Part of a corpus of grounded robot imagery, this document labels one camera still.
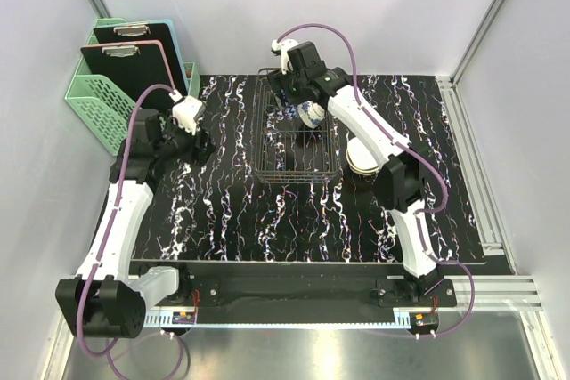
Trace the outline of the blue white patterned bowl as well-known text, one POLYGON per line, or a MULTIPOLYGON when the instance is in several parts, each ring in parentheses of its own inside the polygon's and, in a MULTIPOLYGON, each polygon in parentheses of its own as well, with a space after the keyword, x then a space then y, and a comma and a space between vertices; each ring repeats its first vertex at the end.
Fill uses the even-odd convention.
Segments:
POLYGON ((324 120, 326 111, 315 102, 305 101, 296 106, 285 107, 283 116, 288 120, 299 118, 307 127, 315 129, 324 120))

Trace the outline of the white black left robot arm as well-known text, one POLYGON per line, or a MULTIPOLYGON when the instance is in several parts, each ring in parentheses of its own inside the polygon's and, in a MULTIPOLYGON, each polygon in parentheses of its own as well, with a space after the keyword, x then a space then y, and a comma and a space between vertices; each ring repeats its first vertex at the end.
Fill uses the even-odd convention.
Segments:
POLYGON ((202 162, 213 151, 201 128, 204 109, 173 107, 164 116, 139 109, 129 121, 110 169, 106 206, 92 245, 71 279, 62 279, 55 298, 77 338, 136 338, 147 310, 167 299, 181 305, 191 298, 192 283, 174 267, 151 267, 130 279, 130 263, 139 229, 171 158, 202 162))

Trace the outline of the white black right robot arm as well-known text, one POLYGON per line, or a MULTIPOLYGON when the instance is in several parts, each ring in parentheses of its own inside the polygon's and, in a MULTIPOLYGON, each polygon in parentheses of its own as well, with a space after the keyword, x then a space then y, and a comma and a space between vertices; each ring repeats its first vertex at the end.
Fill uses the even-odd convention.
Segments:
POLYGON ((362 96, 355 77, 342 68, 330 69, 312 42, 274 40, 272 53, 279 69, 268 75, 280 101, 317 105, 338 119, 371 154, 379 171, 373 193, 396 227, 403 254, 403 281, 399 292, 421 306, 436 295, 442 276, 428 243, 425 216, 427 172, 425 151, 398 133, 362 96))

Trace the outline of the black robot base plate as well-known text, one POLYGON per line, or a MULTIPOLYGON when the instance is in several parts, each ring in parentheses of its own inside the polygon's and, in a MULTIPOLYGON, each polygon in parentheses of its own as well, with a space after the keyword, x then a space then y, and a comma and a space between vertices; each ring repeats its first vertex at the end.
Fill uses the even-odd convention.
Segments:
POLYGON ((180 291, 169 298, 187 305, 199 294, 201 326, 358 326, 395 321, 395 309, 454 309, 450 279, 418 301, 399 292, 401 264, 308 262, 167 261, 182 275, 180 291))

